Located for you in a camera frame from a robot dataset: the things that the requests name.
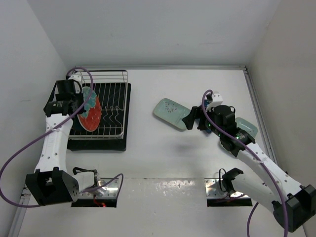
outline wire dish rack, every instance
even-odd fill
[[[128,73],[117,71],[90,71],[93,77],[93,90],[97,94],[101,105],[101,120],[98,128],[88,132],[82,127],[77,129],[78,118],[70,131],[70,140],[113,140],[123,139],[126,99],[128,88]],[[82,86],[90,87],[90,77],[86,72],[76,72],[83,78]]]

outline cable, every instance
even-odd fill
[[[93,203],[94,203],[94,204],[98,205],[99,207],[106,207],[106,205],[105,205],[104,202],[102,202],[102,203],[97,202],[97,200],[95,199],[95,197],[96,197],[96,195],[93,196]]]
[[[114,180],[116,180],[117,178],[119,178],[120,176],[122,176],[122,180],[120,182],[120,186],[118,188],[118,193],[117,193],[117,199],[119,197],[119,193],[120,193],[120,190],[122,188],[122,185],[123,185],[123,180],[124,180],[124,175],[121,173],[121,174],[118,174],[117,176],[115,176],[113,179],[111,179],[109,182],[106,182],[105,184],[99,186],[99,187],[95,187],[95,188],[88,188],[88,189],[85,189],[83,191],[81,191],[81,193],[86,193],[86,192],[94,192],[94,191],[97,191],[98,189],[100,188],[103,188],[105,186],[107,186],[108,184],[112,183]]]
[[[220,168],[219,171],[218,171],[218,184],[219,184],[219,189],[224,193],[226,192],[227,190],[223,191],[222,189],[222,178],[221,178],[221,170],[223,170],[226,174],[226,170],[223,169],[223,168]]]
[[[251,217],[252,217],[253,213],[255,212],[255,210],[256,210],[256,208],[257,208],[258,205],[259,205],[259,203],[257,202],[257,203],[253,206],[253,208],[252,208],[252,210],[251,210],[251,212],[250,212],[250,214],[249,214],[248,221],[247,221],[247,237],[250,237],[250,232],[249,232],[249,229],[250,229],[250,220],[251,220]]]
[[[208,93],[213,93],[212,90],[207,90],[202,97],[202,105],[204,105],[204,101],[205,101],[205,97]],[[232,135],[228,134],[227,132],[225,132],[224,130],[222,130],[219,126],[217,126],[212,120],[211,118],[208,116],[205,106],[202,106],[202,110],[203,113],[206,117],[206,119],[221,133],[223,133],[225,136],[233,139],[234,141],[236,141],[237,143],[239,143],[242,147],[244,147],[252,156],[254,156],[258,161],[261,161],[260,158],[249,148],[247,147],[245,144],[243,144],[240,140],[236,139],[235,137],[233,137]],[[274,179],[274,177],[272,176],[272,174],[270,173],[269,169],[264,165],[264,163],[260,163],[263,167],[263,169],[266,171],[266,173],[268,174],[268,176],[271,178],[274,186],[276,187],[276,190],[280,196],[281,199],[281,204],[282,204],[282,210],[283,210],[283,217],[284,217],[284,237],[287,237],[288,235],[288,216],[287,216],[287,210],[286,210],[286,205],[285,205],[285,200],[282,194],[281,189],[279,188],[276,180]]]
[[[39,140],[41,140],[42,138],[46,137],[47,135],[51,134],[52,132],[54,132],[54,129],[57,129],[59,128],[60,126],[64,125],[66,122],[68,122],[69,120],[71,120],[73,117],[76,116],[76,114],[84,107],[84,105],[88,102],[91,94],[92,94],[92,91],[93,91],[93,78],[92,78],[92,75],[91,73],[86,69],[86,68],[83,68],[83,67],[74,67],[72,69],[70,69],[68,72],[67,72],[67,76],[69,75],[70,72],[74,71],[75,69],[80,69],[80,70],[83,70],[85,71],[86,73],[88,73],[89,77],[90,77],[90,80],[91,80],[91,84],[90,84],[90,88],[92,90],[90,90],[86,100],[79,106],[79,108],[74,111],[68,118],[66,118],[64,121],[62,121],[60,124],[56,125],[53,129],[47,131],[46,133],[44,133],[43,135],[39,136],[38,138],[36,138],[35,140],[33,140],[32,142],[30,142],[29,144],[25,145],[24,147],[22,147],[21,149],[19,149],[16,153],[14,153],[5,163],[4,165],[2,166],[1,170],[0,170],[0,180],[1,180],[1,177],[3,175],[3,172],[5,170],[5,168],[8,166],[8,164],[18,155],[20,154],[22,151],[24,151],[25,149],[27,149],[28,147],[30,147],[31,145],[33,145],[34,143],[38,142]],[[0,186],[0,196],[3,200],[5,200],[7,203],[13,205],[13,206],[17,206],[17,207],[25,207],[25,208],[33,208],[33,207],[39,207],[40,205],[22,205],[22,204],[19,204],[19,203],[15,203],[11,200],[9,200],[2,192],[2,189],[1,189],[1,186]]]

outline white table surface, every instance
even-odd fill
[[[132,84],[126,152],[67,152],[67,168],[97,169],[101,177],[124,173],[117,208],[70,207],[69,203],[28,209],[20,237],[244,237],[251,207],[207,207],[204,178],[219,168],[237,167],[259,178],[227,154],[214,134],[180,132],[153,115],[169,98],[188,108],[201,104],[207,89],[258,126],[243,71],[128,70]],[[257,143],[263,149],[260,132]],[[35,203],[31,198],[29,204]],[[273,215],[259,206],[251,222],[253,237],[283,236]],[[290,237],[305,236],[298,229]]]
[[[250,170],[219,146],[214,134],[178,131],[153,115],[156,104],[169,98],[187,108],[200,105],[207,89],[221,93],[224,104],[258,126],[243,71],[128,70],[132,85],[127,151],[67,153],[67,169],[97,169],[107,177],[124,173],[130,178],[213,177],[220,168]],[[260,132],[257,143],[264,148]]]

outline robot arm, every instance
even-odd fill
[[[75,80],[57,81],[56,101],[49,101],[44,108],[46,131],[68,118],[82,104],[83,96],[76,93]],[[66,150],[72,126],[73,121],[69,120],[45,137],[35,172],[26,176],[25,183],[39,205],[77,201],[79,192],[97,184],[96,170],[81,170],[75,175],[67,172]]]
[[[183,118],[183,122],[186,124],[187,129],[190,130],[193,128],[194,120],[199,119],[199,125],[197,127],[199,130],[210,129],[220,138],[221,145],[228,152],[247,164],[264,181],[264,184],[255,182],[244,174],[242,170],[234,168],[223,175],[222,184],[228,194],[242,192],[248,195],[273,213],[277,222],[284,227],[280,196],[270,176],[263,169],[263,166],[261,165],[261,163],[263,163],[276,180],[276,183],[286,200],[288,227],[290,232],[294,232],[314,216],[316,211],[316,189],[311,185],[304,187],[281,170],[260,149],[252,136],[237,127],[234,107],[221,105],[222,97],[217,94],[217,92],[214,92],[212,95],[207,95],[207,99],[209,100],[209,105],[206,109],[207,115],[222,130],[240,140],[250,148],[261,161],[254,158],[238,142],[221,133],[210,124],[206,119],[201,106],[192,107],[190,114]]]

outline metal frame edge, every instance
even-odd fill
[[[252,105],[253,105],[253,108],[255,111],[255,115],[256,115],[258,124],[259,124],[259,129],[260,129],[260,132],[262,135],[262,139],[263,139],[263,143],[264,143],[266,152],[268,153],[270,159],[272,159],[276,164],[278,164],[276,154],[275,154],[275,151],[273,149],[272,142],[271,142],[271,139],[269,137],[264,118],[262,116],[262,110],[260,108],[260,104],[259,104],[259,100],[258,100],[255,86],[253,84],[253,81],[251,79],[249,71],[246,67],[245,67],[245,70],[243,70],[243,72],[244,72],[244,75],[246,78],[248,90],[250,93],[251,102],[252,102]]]
[[[30,201],[30,197],[31,197],[31,192],[26,187],[26,185],[24,185],[24,189],[23,189],[22,194],[20,196],[19,204],[28,205],[29,201]],[[20,230],[22,227],[22,223],[24,220],[24,216],[26,213],[26,209],[27,208],[23,208],[23,207],[18,207],[16,209],[8,237],[18,237],[19,236],[19,233],[20,233]]]
[[[247,68],[243,65],[218,65],[218,66],[198,66],[198,65],[135,65],[135,66],[85,66],[80,65],[81,67],[87,68],[88,70],[149,70],[149,69],[159,69],[159,70],[241,70],[244,71]]]

